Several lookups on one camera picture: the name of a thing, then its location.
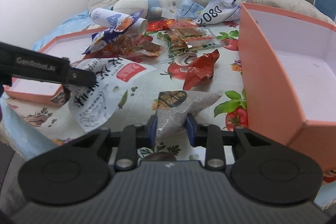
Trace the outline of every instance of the white logo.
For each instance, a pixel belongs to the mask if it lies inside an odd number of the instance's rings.
[[[168,167],[168,168],[171,168],[171,167],[175,166],[175,164],[172,164],[171,162],[169,162],[169,163],[165,164],[165,166]]]
[[[24,60],[21,57],[18,57],[16,59],[16,63],[24,66],[30,66],[38,69],[44,69],[44,70],[52,70],[56,71],[56,67],[48,64],[41,64],[39,62],[35,62],[34,60]]]

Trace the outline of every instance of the black circular joint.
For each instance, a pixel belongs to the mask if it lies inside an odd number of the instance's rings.
[[[299,169],[288,160],[268,160],[260,165],[260,173],[270,180],[289,181],[299,174]]]
[[[231,169],[234,186],[262,203],[290,205],[312,200],[320,188],[322,171],[307,156],[289,148],[253,148]]]
[[[102,191],[109,179],[107,164],[80,147],[34,158],[22,166],[18,176],[27,198],[54,206],[83,202]]]

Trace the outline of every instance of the bed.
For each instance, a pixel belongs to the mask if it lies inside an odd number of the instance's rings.
[[[118,0],[90,0],[88,10],[94,8],[110,8]],[[193,0],[203,6],[209,0]],[[286,10],[292,10],[308,16],[312,16],[326,22],[333,23],[327,16],[320,13],[315,7],[304,0],[241,0],[244,2],[268,5]],[[43,37],[34,44],[33,49],[39,50],[43,45],[50,42],[56,36],[67,33],[80,32],[87,29],[95,29],[99,27],[91,22],[88,16],[88,11],[68,19],[63,24],[58,26],[51,34]],[[239,22],[230,24],[218,24],[211,27],[211,31],[219,36],[219,32],[229,33],[231,31],[239,31]],[[216,76],[214,77],[211,86],[208,86],[204,91],[229,91],[233,90],[239,94],[240,100],[244,100],[243,82],[241,77],[241,66],[239,62],[238,51],[231,51],[225,48],[220,49],[221,59],[216,65]],[[134,82],[134,87],[129,91],[129,96],[125,103],[120,107],[120,110],[114,113],[112,118],[107,122],[105,127],[110,127],[113,131],[119,131],[124,126],[141,122],[144,123],[155,109],[155,98],[162,89],[178,90],[182,88],[183,81],[181,70],[173,68],[174,64],[172,55],[162,55],[156,61],[148,61],[150,65],[157,68],[153,74],[148,74],[146,78]],[[160,81],[155,82],[153,87],[153,79],[159,77]],[[212,107],[201,112],[198,116],[198,122],[215,123],[221,128],[227,127],[225,116],[217,115],[214,117],[214,108],[220,103],[228,101],[230,98],[223,96],[220,101]],[[142,111],[142,106],[146,106],[147,111]],[[61,108],[44,106],[25,102],[17,99],[1,98],[1,107],[3,112],[3,121],[0,125],[0,133],[3,141],[9,143],[24,159],[29,160],[34,156],[44,153],[50,149],[62,145],[74,138],[82,136],[84,131],[80,126],[71,119],[68,112],[68,106],[64,105]],[[36,116],[37,114],[44,115],[48,111],[49,116],[44,122],[31,122],[26,117]],[[201,147],[192,148],[188,144],[186,135],[178,135],[165,140],[158,140],[153,149],[139,149],[139,158],[142,158],[150,153],[157,151],[165,151],[173,154],[178,160],[198,159],[204,160],[205,150]],[[227,163],[233,163],[233,156],[230,147],[225,147]],[[319,206],[324,206],[336,198],[336,185],[327,185],[326,188],[321,188],[321,195],[318,195],[316,203]]]

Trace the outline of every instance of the ribbed gray panel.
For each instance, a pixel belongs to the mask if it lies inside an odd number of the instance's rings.
[[[29,203],[17,224],[323,224],[328,217],[313,203],[273,208],[240,195],[223,173],[197,161],[142,162],[120,172],[95,198],[70,207]]]

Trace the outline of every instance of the floral tablecloth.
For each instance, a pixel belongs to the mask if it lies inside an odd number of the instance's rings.
[[[247,106],[237,47],[238,22],[225,22],[207,27],[221,40],[223,47],[218,48],[220,57],[215,64],[214,77],[209,83],[198,86],[195,90],[223,91],[225,94],[214,105],[200,112],[196,120],[199,123],[213,123],[227,130],[233,130],[233,127],[239,124],[247,127]],[[151,36],[153,42],[164,45],[164,42],[158,39],[158,32],[148,32],[146,35]],[[129,124],[147,123],[149,117],[155,113],[160,91],[182,90],[187,69],[185,65],[181,64],[181,61],[176,62],[175,58],[188,52],[201,56],[213,50],[214,48],[191,51],[188,49],[166,50],[158,58],[145,59],[143,63],[149,64],[157,70],[133,82],[133,86],[120,101],[119,109],[103,127],[109,127],[112,131],[121,131]],[[183,62],[191,62],[188,60],[188,54],[185,56]],[[62,145],[85,134],[72,118],[67,104],[57,108],[12,98],[7,99],[7,104],[20,117],[57,145]],[[233,163],[230,148],[226,147],[225,149],[228,163]],[[199,159],[203,161],[205,157],[205,149],[202,147],[192,148],[186,134],[157,139],[154,147],[139,149],[138,155],[142,158],[158,151],[170,153],[178,160]]]

